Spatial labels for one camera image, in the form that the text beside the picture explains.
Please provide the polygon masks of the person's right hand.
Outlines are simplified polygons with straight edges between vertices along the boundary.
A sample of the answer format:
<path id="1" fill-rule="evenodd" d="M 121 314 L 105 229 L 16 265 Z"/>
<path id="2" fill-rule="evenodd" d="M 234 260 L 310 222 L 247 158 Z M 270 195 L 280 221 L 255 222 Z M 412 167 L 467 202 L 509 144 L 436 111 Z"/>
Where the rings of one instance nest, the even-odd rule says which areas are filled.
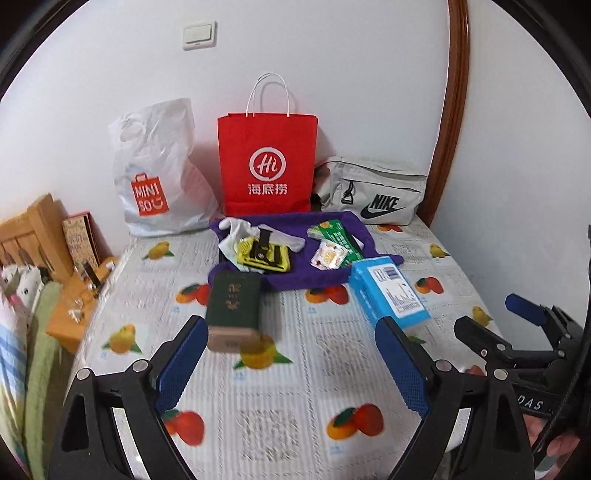
<path id="1" fill-rule="evenodd" d="M 524 416 L 524 421 L 530 444 L 533 445 L 537 440 L 538 435 L 542 432 L 543 427 L 545 426 L 545 421 L 529 415 Z M 550 457 L 556 457 L 557 460 L 544 476 L 544 479 L 554 479 L 559 474 L 561 468 L 566 464 L 579 442 L 580 438 L 572 431 L 568 431 L 559 435 L 549 443 L 547 455 Z"/>

